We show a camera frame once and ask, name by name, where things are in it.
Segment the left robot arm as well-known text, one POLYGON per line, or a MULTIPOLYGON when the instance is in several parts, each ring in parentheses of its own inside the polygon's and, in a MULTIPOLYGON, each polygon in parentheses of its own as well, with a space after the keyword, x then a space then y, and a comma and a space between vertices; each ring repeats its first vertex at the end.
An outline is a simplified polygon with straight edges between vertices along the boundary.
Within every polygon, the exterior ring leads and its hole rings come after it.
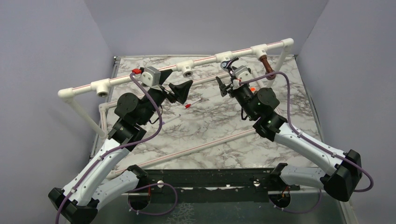
POLYGON ((152 140, 164 125, 181 117, 176 114, 164 119, 161 106, 167 98, 184 103, 183 97, 188 95, 193 81, 170 84, 172 92, 161 85, 146 90, 137 79, 132 81, 141 89, 143 97, 128 92, 119 96, 114 110, 119 118, 97 153, 69 183, 49 192, 48 197, 57 210, 56 224, 62 217, 71 224, 89 224, 104 205, 122 192, 146 188, 147 179, 139 174, 139 166, 126 169, 107 183, 103 181, 136 146, 152 140))

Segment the chrome metal faucet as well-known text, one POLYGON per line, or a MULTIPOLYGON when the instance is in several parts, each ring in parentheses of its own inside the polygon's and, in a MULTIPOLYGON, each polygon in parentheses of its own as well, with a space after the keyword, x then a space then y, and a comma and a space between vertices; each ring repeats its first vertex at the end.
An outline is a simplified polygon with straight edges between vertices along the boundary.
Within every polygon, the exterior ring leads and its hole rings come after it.
POLYGON ((225 70, 227 72, 232 72, 234 70, 234 68, 232 67, 232 64, 235 61, 237 61, 237 60, 239 60, 239 58, 238 57, 234 57, 234 58, 232 58, 230 60, 222 61, 220 63, 220 67, 221 67, 221 69, 223 69, 223 70, 225 70))

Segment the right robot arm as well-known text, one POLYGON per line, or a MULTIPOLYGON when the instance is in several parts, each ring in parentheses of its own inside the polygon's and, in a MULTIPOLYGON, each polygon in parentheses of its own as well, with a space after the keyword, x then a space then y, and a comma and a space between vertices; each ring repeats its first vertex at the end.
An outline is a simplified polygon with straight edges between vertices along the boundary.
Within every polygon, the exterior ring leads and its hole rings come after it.
POLYGON ((362 178, 361 156, 354 150, 344 152, 304 134, 291 122, 291 114, 283 117, 275 112, 280 101, 272 88, 264 87, 253 93, 249 84, 258 81, 250 74, 237 77, 230 71, 231 83, 225 85, 216 77, 222 96, 230 95, 241 106, 242 119, 254 121, 253 128, 263 138, 284 145, 317 165, 300 168, 287 163, 279 164, 272 172, 269 183, 281 190, 286 186, 303 185, 318 188, 329 196, 347 202, 362 178))

